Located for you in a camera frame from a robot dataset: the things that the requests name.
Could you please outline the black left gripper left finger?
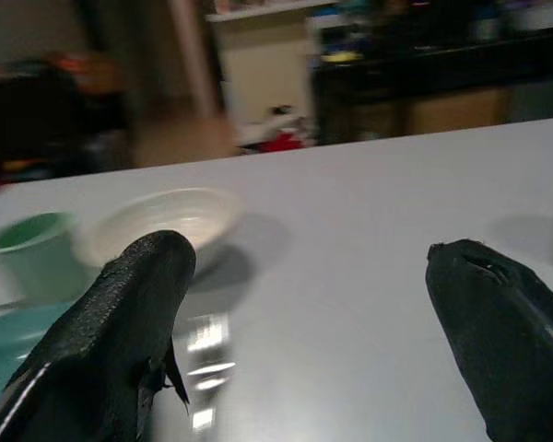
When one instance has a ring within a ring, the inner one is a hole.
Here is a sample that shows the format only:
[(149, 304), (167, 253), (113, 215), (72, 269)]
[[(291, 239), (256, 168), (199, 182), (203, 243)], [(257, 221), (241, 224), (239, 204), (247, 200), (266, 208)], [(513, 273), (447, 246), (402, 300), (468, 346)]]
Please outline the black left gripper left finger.
[(0, 441), (137, 441), (155, 395), (188, 398), (172, 330), (195, 252), (160, 230), (108, 262), (0, 395)]

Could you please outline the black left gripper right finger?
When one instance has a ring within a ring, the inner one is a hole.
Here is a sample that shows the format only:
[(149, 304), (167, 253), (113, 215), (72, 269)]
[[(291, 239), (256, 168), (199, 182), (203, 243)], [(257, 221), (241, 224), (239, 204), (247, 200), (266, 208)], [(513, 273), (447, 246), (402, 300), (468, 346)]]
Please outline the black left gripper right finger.
[(430, 246), (431, 304), (493, 441), (553, 441), (553, 291), (470, 239)]

